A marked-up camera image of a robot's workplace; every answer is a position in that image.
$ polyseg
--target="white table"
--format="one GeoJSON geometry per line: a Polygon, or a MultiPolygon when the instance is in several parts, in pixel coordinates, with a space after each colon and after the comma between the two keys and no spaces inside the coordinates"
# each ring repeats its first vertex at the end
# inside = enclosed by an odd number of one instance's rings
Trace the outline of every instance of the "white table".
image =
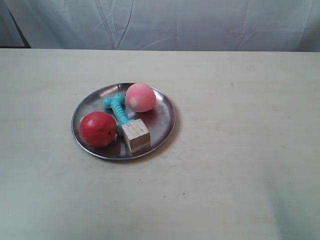
{"type": "Polygon", "coordinates": [[[320,239],[320,53],[1,49],[0,77],[1,240],[320,239]],[[71,118],[120,82],[179,119],[115,163],[71,118]]]}

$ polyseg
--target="wooden cube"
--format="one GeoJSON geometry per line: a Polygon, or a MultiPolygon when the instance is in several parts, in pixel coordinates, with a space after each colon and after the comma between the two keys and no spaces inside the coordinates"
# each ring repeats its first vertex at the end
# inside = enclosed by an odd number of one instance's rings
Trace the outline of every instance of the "wooden cube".
{"type": "Polygon", "coordinates": [[[141,119],[122,125],[123,137],[131,153],[151,146],[150,132],[141,119]]]}

